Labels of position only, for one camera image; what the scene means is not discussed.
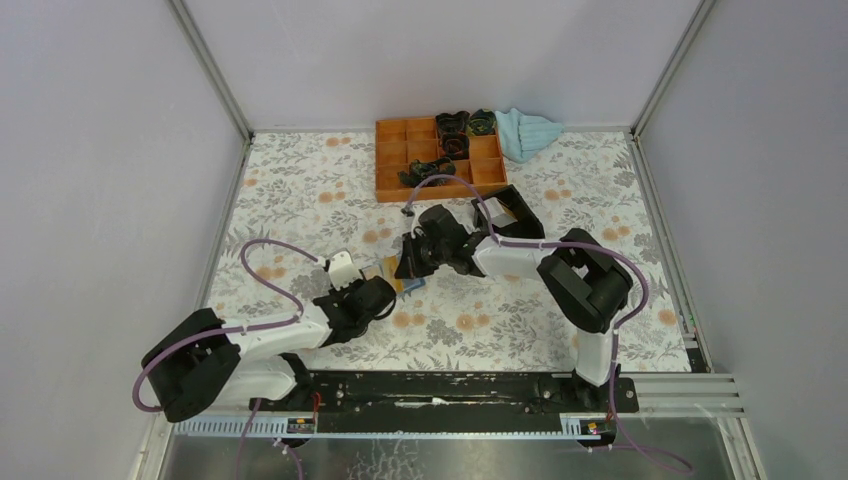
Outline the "blue leather card holder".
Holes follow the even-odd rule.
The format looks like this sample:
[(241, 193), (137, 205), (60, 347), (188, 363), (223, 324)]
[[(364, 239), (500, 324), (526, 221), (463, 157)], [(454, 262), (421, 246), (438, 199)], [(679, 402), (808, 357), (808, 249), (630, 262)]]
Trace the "blue leather card holder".
[(377, 262), (366, 266), (362, 272), (366, 279), (380, 276), (386, 280), (396, 291), (398, 296), (410, 294), (412, 291), (423, 288), (426, 282), (423, 278), (398, 279), (395, 277), (399, 266), (400, 256), (384, 257)]

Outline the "gold black credit card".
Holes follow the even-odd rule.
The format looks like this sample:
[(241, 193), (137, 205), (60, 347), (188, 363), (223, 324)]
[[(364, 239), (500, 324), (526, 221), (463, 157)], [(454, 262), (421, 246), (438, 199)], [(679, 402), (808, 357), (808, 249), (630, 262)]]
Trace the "gold black credit card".
[(396, 293), (402, 293), (405, 289), (404, 281), (396, 277), (396, 271), (399, 266), (399, 257), (385, 257), (379, 262), (378, 266), (380, 268), (380, 276), (393, 287)]

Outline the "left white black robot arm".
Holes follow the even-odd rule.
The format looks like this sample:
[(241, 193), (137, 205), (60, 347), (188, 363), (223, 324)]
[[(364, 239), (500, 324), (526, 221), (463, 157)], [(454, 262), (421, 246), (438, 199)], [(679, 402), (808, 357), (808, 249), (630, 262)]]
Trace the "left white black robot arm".
[(296, 365), (299, 350), (346, 343), (387, 316), (397, 294), (381, 277), (356, 280), (342, 290), (299, 307), (291, 317), (269, 316), (227, 323), (210, 308), (193, 312), (141, 360), (171, 423), (213, 405), (252, 399), (276, 401), (296, 411), (309, 401), (309, 375)]

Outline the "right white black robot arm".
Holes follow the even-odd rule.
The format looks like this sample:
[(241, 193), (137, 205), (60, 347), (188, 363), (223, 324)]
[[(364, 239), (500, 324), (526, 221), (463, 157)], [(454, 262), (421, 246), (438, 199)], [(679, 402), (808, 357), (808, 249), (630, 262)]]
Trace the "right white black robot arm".
[(577, 228), (557, 242), (533, 243), (470, 232), (441, 205), (407, 206), (402, 213), (412, 222), (401, 237), (395, 278), (424, 278), (447, 265), (459, 275), (542, 282), (578, 333), (574, 374), (580, 379), (573, 386), (575, 402), (583, 410), (597, 412), (612, 400), (612, 321), (626, 306), (633, 287), (620, 260), (602, 252), (586, 231)]

